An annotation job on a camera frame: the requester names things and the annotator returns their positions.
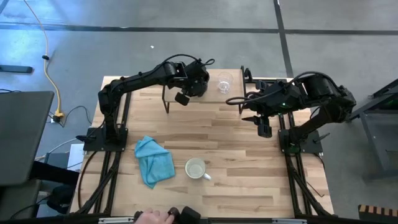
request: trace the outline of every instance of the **clear glass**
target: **clear glass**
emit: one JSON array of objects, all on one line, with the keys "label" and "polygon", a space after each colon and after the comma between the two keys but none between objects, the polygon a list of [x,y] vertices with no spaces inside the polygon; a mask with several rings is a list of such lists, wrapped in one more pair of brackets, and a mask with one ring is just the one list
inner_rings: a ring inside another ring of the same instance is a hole
[{"label": "clear glass", "polygon": [[230,91],[232,82],[234,78],[233,76],[228,73],[228,72],[221,72],[218,75],[218,89],[220,90],[221,93],[227,93]]}]

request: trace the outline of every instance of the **gray floor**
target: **gray floor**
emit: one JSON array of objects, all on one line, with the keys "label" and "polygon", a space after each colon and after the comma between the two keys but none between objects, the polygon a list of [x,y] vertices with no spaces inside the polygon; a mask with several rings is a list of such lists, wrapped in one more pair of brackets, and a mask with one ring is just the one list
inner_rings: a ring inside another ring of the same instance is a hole
[{"label": "gray floor", "polygon": [[[29,1],[44,24],[118,27],[207,27],[275,29],[272,0],[46,0]],[[286,29],[398,30],[398,3],[393,0],[280,0]],[[10,0],[2,24],[36,23],[21,0]],[[256,77],[286,77],[279,34],[205,32],[47,32],[49,74],[58,84],[63,110],[85,105],[91,118],[102,77],[135,75],[152,69],[169,55],[215,58],[212,68],[249,67]],[[287,35],[294,74],[319,70],[348,87],[358,104],[396,79],[398,36]],[[0,88],[53,90],[44,77],[45,42],[39,30],[0,30],[0,64],[34,67],[31,75],[0,73]],[[89,124],[83,110],[65,128],[48,124],[38,154],[84,134]],[[357,218],[359,204],[398,209],[398,181],[363,182],[379,169],[362,125],[329,124],[322,142],[326,175],[335,213]],[[68,150],[69,145],[60,151]]]}]

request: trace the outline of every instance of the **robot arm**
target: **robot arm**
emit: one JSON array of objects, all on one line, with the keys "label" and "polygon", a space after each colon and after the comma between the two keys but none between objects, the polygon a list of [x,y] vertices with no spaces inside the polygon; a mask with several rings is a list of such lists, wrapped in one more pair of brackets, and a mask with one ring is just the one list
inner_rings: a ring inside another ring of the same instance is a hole
[{"label": "robot arm", "polygon": [[258,92],[249,92],[243,98],[228,99],[228,105],[243,104],[243,109],[257,112],[259,116],[243,118],[258,126],[258,135],[270,138],[272,130],[269,117],[278,114],[319,106],[319,113],[301,126],[289,129],[289,144],[306,140],[308,134],[327,123],[340,123],[352,112],[356,102],[344,86],[336,86],[324,73],[305,72],[290,82],[280,80],[268,86],[263,81],[256,83]]},{"label": "robot arm", "polygon": [[[169,59],[177,56],[194,58],[189,65],[183,62],[168,62]],[[120,134],[116,125],[116,112],[123,94],[139,90],[152,85],[163,85],[168,88],[181,88],[182,93],[177,93],[176,101],[187,105],[187,96],[202,96],[207,90],[209,74],[205,65],[211,65],[214,59],[202,63],[200,59],[189,55],[174,55],[157,65],[153,70],[131,77],[121,77],[106,85],[99,93],[99,108],[104,114],[104,129],[106,130],[106,141],[118,143]]]}]

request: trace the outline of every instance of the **blue towel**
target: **blue towel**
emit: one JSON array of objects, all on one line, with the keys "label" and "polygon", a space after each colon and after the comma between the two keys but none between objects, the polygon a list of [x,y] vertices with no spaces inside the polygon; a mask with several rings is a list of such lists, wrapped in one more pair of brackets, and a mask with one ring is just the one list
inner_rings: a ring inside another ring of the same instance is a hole
[{"label": "blue towel", "polygon": [[153,138],[144,136],[138,140],[135,152],[142,179],[148,187],[153,189],[157,182],[175,176],[172,154]]}]

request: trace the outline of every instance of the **white mug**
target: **white mug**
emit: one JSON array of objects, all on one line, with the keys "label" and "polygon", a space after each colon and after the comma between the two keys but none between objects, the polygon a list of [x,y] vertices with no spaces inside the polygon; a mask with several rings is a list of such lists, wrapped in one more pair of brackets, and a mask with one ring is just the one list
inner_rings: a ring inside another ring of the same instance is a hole
[{"label": "white mug", "polygon": [[192,158],[185,164],[185,172],[192,179],[204,178],[211,180],[211,177],[206,173],[206,164],[203,159]]}]

